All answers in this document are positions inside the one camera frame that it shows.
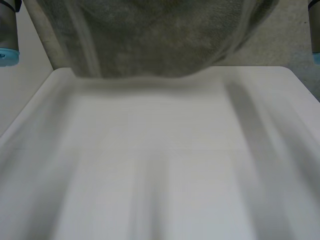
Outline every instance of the fabric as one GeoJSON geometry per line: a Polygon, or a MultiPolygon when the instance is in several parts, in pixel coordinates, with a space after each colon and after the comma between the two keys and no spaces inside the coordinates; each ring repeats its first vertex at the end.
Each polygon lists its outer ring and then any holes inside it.
{"type": "Polygon", "coordinates": [[[182,77],[232,54],[278,0],[38,0],[80,77],[182,77]]]}

